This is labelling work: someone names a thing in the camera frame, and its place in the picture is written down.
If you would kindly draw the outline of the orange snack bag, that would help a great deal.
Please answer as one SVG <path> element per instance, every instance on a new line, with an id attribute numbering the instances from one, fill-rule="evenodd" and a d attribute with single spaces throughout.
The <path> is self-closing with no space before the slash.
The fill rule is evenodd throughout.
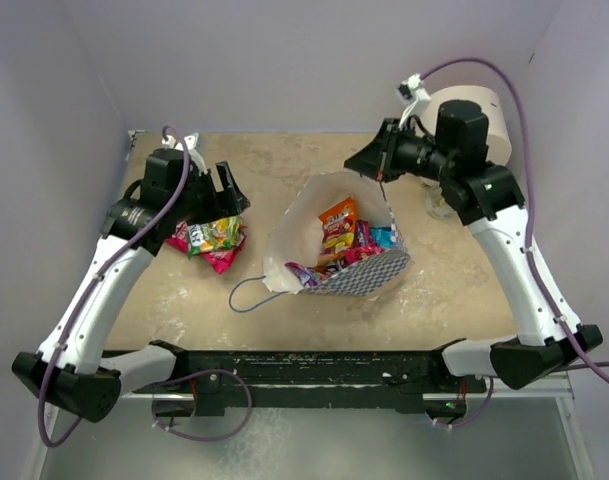
<path id="1" fill-rule="evenodd" d="M 318 216 L 323 230 L 323 254 L 339 253 L 353 245 L 357 216 L 357 204 L 352 196 L 346 197 Z"/>

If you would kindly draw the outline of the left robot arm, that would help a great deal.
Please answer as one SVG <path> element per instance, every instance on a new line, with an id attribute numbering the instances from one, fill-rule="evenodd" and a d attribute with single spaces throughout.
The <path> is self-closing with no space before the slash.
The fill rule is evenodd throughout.
<path id="1" fill-rule="evenodd" d="M 144 175 L 107 212 L 91 265 L 55 329 L 34 353 L 19 353 L 13 373 L 37 397 L 97 423 L 124 394 L 158 383 L 186 387 L 188 353 L 156 340 L 107 358 L 106 341 L 131 290 L 181 222 L 204 224 L 250 205 L 227 162 L 200 171 L 181 151 L 158 148 Z"/>

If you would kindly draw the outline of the purple chocolate bar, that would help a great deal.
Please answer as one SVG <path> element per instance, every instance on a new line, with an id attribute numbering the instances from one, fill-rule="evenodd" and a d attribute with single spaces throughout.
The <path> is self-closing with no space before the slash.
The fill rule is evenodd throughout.
<path id="1" fill-rule="evenodd" d="M 371 227 L 368 221 L 358 220 L 355 228 L 355 246 L 369 247 L 374 246 L 375 241 L 371 235 Z"/>

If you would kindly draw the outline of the green Fox's candy bag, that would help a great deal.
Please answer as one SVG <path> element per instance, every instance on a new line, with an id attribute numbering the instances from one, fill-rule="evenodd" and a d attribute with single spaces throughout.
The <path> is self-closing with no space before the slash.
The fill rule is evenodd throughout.
<path id="1" fill-rule="evenodd" d="M 190 257 L 229 250 L 237 245 L 242 220 L 240 216 L 222 218 L 205 224 L 189 225 L 187 230 Z"/>

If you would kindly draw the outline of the checkered paper bag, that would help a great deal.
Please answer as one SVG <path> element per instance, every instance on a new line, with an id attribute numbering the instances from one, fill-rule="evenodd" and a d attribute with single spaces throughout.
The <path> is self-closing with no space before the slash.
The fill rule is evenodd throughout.
<path id="1" fill-rule="evenodd" d="M 257 278 L 271 295 L 370 297 L 399 281 L 411 256 L 384 186 L 349 171 L 310 177 L 271 231 Z M 236 313 L 238 288 L 228 303 Z"/>

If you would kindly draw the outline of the red Real crisps bag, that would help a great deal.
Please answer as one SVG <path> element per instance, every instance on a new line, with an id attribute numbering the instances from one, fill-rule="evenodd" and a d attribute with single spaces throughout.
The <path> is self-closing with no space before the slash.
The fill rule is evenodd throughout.
<path id="1" fill-rule="evenodd" d="M 237 217 L 231 217 L 201 225 L 181 222 L 165 244 L 188 258 L 205 259 L 217 274 L 223 274 L 232 266 L 245 240 L 245 227 Z"/>

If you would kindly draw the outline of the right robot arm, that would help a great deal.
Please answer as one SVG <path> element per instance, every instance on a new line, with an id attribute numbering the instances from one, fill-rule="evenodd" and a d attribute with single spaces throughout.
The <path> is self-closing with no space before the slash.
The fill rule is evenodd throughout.
<path id="1" fill-rule="evenodd" d="M 436 181 L 482 247 L 509 303 L 516 335 L 444 347 L 428 369 L 440 391 L 453 390 L 468 375 L 497 377 L 518 390 L 603 341 L 599 327 L 584 324 L 561 294 L 527 227 L 529 213 L 515 177 L 488 160 L 488 127 L 478 104 L 450 100 L 439 106 L 433 134 L 418 136 L 386 119 L 373 141 L 344 163 L 380 182 L 403 174 Z"/>

